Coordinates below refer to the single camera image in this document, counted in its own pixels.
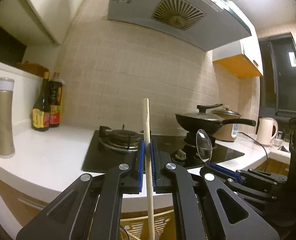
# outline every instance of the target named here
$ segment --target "range hood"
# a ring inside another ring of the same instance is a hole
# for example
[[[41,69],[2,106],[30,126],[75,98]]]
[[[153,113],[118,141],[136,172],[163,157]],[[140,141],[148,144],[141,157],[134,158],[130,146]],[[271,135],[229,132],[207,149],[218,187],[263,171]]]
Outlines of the range hood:
[[[251,36],[223,0],[110,0],[108,19],[167,33],[204,51]]]

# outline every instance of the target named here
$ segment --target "kitchen counter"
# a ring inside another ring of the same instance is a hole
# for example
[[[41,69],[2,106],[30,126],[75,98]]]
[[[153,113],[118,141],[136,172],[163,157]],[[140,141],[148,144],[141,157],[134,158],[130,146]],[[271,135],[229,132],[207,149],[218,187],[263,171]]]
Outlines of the kitchen counter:
[[[84,157],[91,141],[93,130],[70,126],[60,126],[41,133],[32,129],[14,137],[15,155],[5,159],[0,157],[0,179],[9,186],[42,201],[51,202],[81,174]],[[231,169],[256,168],[262,164],[266,155],[261,146],[249,138],[238,135],[235,142],[218,144],[245,153],[219,165]],[[266,147],[270,158],[288,163],[290,154]],[[190,169],[199,174],[200,168]],[[124,195],[122,212],[147,210],[146,180],[139,195]],[[154,208],[172,205],[171,194],[154,194]]]

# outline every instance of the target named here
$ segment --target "white kettle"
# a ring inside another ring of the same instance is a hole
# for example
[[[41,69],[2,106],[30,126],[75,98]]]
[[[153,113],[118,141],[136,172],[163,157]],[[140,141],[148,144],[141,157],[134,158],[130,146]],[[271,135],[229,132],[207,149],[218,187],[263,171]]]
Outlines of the white kettle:
[[[270,141],[276,136],[278,132],[278,123],[274,118],[262,117],[259,119],[259,127],[257,132],[256,141],[262,145],[269,146]]]

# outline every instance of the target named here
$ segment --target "ceiling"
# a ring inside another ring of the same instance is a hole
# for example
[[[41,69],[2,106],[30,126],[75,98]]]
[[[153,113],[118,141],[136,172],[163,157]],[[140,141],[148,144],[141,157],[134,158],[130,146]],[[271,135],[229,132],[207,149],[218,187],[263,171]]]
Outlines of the ceiling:
[[[256,30],[296,21],[295,0],[231,0],[253,23]]]

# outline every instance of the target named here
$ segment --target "bottle label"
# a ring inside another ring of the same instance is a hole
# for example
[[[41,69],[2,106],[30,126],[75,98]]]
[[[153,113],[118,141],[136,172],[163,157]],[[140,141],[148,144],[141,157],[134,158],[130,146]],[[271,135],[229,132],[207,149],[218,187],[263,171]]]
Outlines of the bottle label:
[[[32,110],[32,124],[36,128],[49,127],[50,113],[40,111],[39,109]]]
[[[60,123],[60,106],[51,105],[50,124]]]

